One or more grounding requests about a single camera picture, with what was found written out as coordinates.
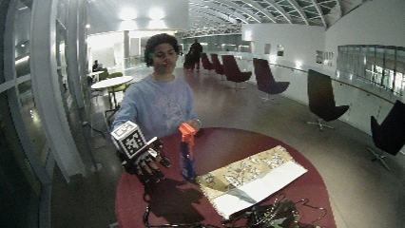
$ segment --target round white table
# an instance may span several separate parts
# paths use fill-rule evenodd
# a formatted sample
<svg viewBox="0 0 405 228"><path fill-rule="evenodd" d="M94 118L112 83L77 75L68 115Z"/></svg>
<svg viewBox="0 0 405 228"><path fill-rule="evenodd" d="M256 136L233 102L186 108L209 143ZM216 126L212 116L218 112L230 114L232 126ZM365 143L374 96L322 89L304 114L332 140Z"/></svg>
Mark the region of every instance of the round white table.
<svg viewBox="0 0 405 228"><path fill-rule="evenodd" d="M110 109L104 111L104 116L108 112L112 112L113 113L110 115L110 117L112 117L114 115L116 111L117 111L116 97L114 97L114 86L129 83L133 79L134 78L132 76L121 76L121 77L110 78L110 79L106 79L106 80L101 80L100 82L90 85L92 89L102 89L102 88L109 88L109 87L113 88L113 107L110 106Z"/></svg>

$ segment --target floor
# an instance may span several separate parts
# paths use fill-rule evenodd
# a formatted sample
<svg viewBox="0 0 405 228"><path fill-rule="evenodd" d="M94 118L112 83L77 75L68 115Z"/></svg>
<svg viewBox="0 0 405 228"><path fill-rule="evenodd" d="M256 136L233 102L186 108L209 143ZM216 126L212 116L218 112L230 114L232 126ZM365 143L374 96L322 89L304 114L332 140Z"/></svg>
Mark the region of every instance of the floor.
<svg viewBox="0 0 405 228"><path fill-rule="evenodd" d="M149 68L126 69L124 75L136 80ZM306 124L316 116L308 106L276 95L278 104L262 103L253 84L244 83L236 91L220 76L206 70L184 71L184 78L194 92L196 112L204 127L232 127L262 133L300 151L314 164L328 187L338 228L405 227L405 156L388 156L389 171L372 162L368 147L370 136L341 121L329 124L336 129L320 131ZM108 96L90 99L85 137L77 142L88 168L85 177L73 177L66 183L58 168L52 186L52 228L117 227L114 217L114 187L124 172L114 156L109 128L102 117Z"/></svg>

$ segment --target chair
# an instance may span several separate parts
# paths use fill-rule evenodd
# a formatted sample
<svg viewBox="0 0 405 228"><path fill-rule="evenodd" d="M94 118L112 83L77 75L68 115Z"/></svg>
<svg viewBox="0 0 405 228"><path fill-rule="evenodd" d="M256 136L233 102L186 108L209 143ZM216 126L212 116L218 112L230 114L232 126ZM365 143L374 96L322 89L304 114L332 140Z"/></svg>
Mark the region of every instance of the chair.
<svg viewBox="0 0 405 228"><path fill-rule="evenodd" d="M348 105L336 106L332 79L328 75L308 71L308 102L310 111L318 116L317 122L306 122L306 124L318 125L318 130L322 127L334 128L324 123L334 121L348 110Z"/></svg>
<svg viewBox="0 0 405 228"><path fill-rule="evenodd" d="M276 82L268 60L253 58L253 67L257 88L266 93L266 98L262 98L264 102L274 102L274 99L270 99L269 95L282 93L288 89L290 82Z"/></svg>
<svg viewBox="0 0 405 228"><path fill-rule="evenodd" d="M100 68L100 71L102 71L102 73L98 74L98 82L106 80L110 76L109 71L105 68ZM96 97L96 102L98 102L98 96L102 96L102 89L92 89L90 97Z"/></svg>
<svg viewBox="0 0 405 228"><path fill-rule="evenodd" d="M201 53L201 63L202 63L202 67L208 70L209 74L212 72L214 68L213 63L210 62L210 60L208 59L208 55L206 53Z"/></svg>
<svg viewBox="0 0 405 228"><path fill-rule="evenodd" d="M121 72L116 72L112 73L109 75L109 78L116 78L116 77L121 77L122 73ZM116 85L108 88L108 92L109 92L109 102L110 102L110 108L113 107L113 104L116 105L116 97L114 97L114 93L116 92L124 92L126 90L126 84L122 85Z"/></svg>
<svg viewBox="0 0 405 228"><path fill-rule="evenodd" d="M236 57L233 55L222 55L222 67L229 82L236 83L232 87L234 90L245 89L245 87L238 87L238 83L242 83L250 79L252 72L241 72Z"/></svg>
<svg viewBox="0 0 405 228"><path fill-rule="evenodd" d="M224 79L225 71L222 64L218 61L217 54L212 54L212 61L214 66L214 73L220 75L220 81L225 81Z"/></svg>
<svg viewBox="0 0 405 228"><path fill-rule="evenodd" d="M396 155L405 144L405 104L396 101L392 111L385 120L378 124L376 118L370 116L370 135L374 146L382 151L376 153L370 148L369 152L376 156L373 161L380 161L390 170L384 162L384 153Z"/></svg>

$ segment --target blue bottle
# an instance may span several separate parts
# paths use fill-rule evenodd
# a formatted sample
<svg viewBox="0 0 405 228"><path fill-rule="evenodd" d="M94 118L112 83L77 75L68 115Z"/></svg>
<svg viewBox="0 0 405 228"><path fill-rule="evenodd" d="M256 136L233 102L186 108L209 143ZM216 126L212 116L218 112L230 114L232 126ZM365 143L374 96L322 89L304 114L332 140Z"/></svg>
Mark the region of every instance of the blue bottle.
<svg viewBox="0 0 405 228"><path fill-rule="evenodd" d="M186 181L194 181L194 162L186 142L180 142L180 172Z"/></svg>

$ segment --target dark red chair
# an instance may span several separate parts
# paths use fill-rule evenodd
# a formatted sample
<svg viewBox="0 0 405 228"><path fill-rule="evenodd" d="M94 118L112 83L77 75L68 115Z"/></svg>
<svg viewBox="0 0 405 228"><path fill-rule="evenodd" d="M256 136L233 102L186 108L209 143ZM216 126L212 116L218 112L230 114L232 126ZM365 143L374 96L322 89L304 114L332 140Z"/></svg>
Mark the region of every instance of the dark red chair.
<svg viewBox="0 0 405 228"><path fill-rule="evenodd" d="M209 74L212 72L214 68L213 63L210 62L210 60L208 59L208 55L206 53L201 53L201 63L202 63L202 67L208 70Z"/></svg>
<svg viewBox="0 0 405 228"><path fill-rule="evenodd" d="M317 122L306 122L306 124L318 125L318 130L322 130L324 126L334 128L321 121L334 121L349 109L348 105L336 106L332 79L314 70L308 71L308 105L317 115Z"/></svg>
<svg viewBox="0 0 405 228"><path fill-rule="evenodd" d="M288 89L290 82L276 82L269 69L268 60L253 58L253 67L257 88L266 93L266 98L262 98L264 102L274 102L274 99L269 98L269 95L282 93Z"/></svg>
<svg viewBox="0 0 405 228"><path fill-rule="evenodd" d="M212 61L213 61L213 66L214 66L214 73L220 75L220 80L225 81L225 79L224 79L225 71L224 71L222 64L218 61L217 54L212 54Z"/></svg>
<svg viewBox="0 0 405 228"><path fill-rule="evenodd" d="M374 152L370 148L369 152L376 156L373 161L380 161L384 166L390 170L384 162L386 156L384 153L396 155L405 144L405 104L398 100L394 102L392 110L381 124L376 118L370 116L370 135L374 146L382 153Z"/></svg>
<svg viewBox="0 0 405 228"><path fill-rule="evenodd" d="M250 79L252 72L241 72L236 57L233 55L222 55L222 67L229 82L236 83L233 87L234 90L245 89L245 87L238 87L238 83L242 83Z"/></svg>

